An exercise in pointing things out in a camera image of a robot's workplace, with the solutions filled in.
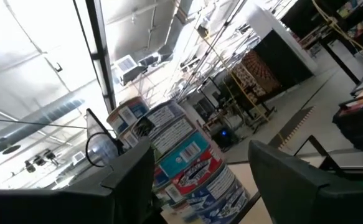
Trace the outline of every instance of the concrete floor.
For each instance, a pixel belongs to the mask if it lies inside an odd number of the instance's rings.
[[[353,57],[343,45],[335,42],[333,51],[344,61],[352,72],[361,79],[363,76],[363,60],[360,55]],[[315,61],[318,69],[315,76],[298,85],[280,97],[268,102],[268,106],[275,106],[278,110],[268,124],[261,127],[259,132],[232,147],[225,153],[227,162],[247,161],[248,143],[259,140],[264,143],[277,132],[299,111],[315,106],[314,112],[288,141],[282,150],[294,153],[311,134],[318,139],[327,151],[352,148],[352,144],[343,137],[339,129],[332,123],[332,117],[338,110],[338,104],[350,100],[350,92],[355,87],[351,79],[334,62],[324,50],[317,53]],[[299,154],[313,153],[313,147],[304,147]]]

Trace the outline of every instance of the desk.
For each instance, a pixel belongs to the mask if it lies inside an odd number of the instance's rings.
[[[325,160],[325,157],[315,156],[307,157],[303,160],[309,162],[312,166],[319,167]],[[241,181],[242,185],[247,189],[250,197],[253,197],[257,193],[257,186],[253,179],[252,171],[250,170],[250,164],[236,164],[229,165],[231,171],[235,174],[237,179]],[[178,215],[172,215],[168,211],[162,212],[163,218],[169,224],[185,224],[185,222]],[[267,212],[266,206],[260,197],[254,206],[248,211],[248,213],[239,222],[240,224],[272,224],[270,215]],[[191,224],[204,224],[201,219],[197,219]]]

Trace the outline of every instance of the metal ceiling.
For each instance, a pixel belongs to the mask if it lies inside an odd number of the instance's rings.
[[[284,6],[286,1],[274,4]],[[166,100],[171,86],[191,75],[181,72],[180,63],[194,55],[201,58],[208,48],[194,29],[216,8],[209,22],[209,42],[213,41],[241,1],[181,0],[179,6],[188,19],[181,17],[175,2],[101,1],[110,64],[125,55],[137,62],[165,44],[174,47],[170,62],[150,66],[126,86],[117,82],[114,67],[110,67],[116,104],[136,95],[150,106]],[[83,149],[85,110],[91,108],[106,120],[108,112],[99,84],[102,80],[97,81],[100,71],[90,57],[93,49],[86,44],[90,37],[82,32],[79,21],[88,17],[80,16],[72,1],[0,1],[0,189],[51,184],[69,169],[72,156]],[[235,32],[243,23],[236,17],[218,36],[218,52],[227,56],[246,41],[247,35]],[[214,55],[208,54],[200,70],[209,69],[214,61]],[[1,151],[11,145],[20,148],[3,155]],[[33,173],[26,171],[24,162],[33,163],[46,149],[54,152],[60,166],[47,162],[34,164]]]

